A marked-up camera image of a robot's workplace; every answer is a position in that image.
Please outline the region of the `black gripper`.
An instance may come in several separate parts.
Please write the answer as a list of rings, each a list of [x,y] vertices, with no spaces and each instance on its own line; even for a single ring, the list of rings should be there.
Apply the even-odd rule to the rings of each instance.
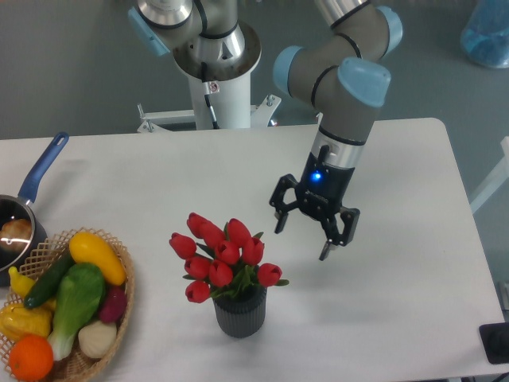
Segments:
[[[353,240],[360,210],[343,207],[343,197],[354,173],[354,168],[332,166],[326,161],[330,150],[319,150],[318,155],[309,154],[301,180],[288,173],[279,178],[270,197],[277,223],[275,234],[283,231],[289,213],[300,209],[302,213],[320,221],[326,241],[319,260],[328,258],[335,247],[345,247]],[[295,200],[286,203],[286,192],[295,190]]]

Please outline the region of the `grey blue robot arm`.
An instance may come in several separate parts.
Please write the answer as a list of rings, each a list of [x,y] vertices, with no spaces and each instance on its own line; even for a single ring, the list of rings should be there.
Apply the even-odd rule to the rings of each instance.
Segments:
[[[399,16],[369,1],[319,1],[332,38],[317,49],[290,46],[273,66],[276,87],[321,114],[300,178],[278,181],[270,204],[276,231],[290,211],[318,221],[326,241],[321,257],[352,241],[359,210],[343,198],[371,128],[384,105],[390,73],[379,62],[402,39]],[[235,1],[138,1],[129,10],[138,38],[155,55],[171,54],[187,76],[196,127],[254,124],[251,73],[261,57],[256,32]]]

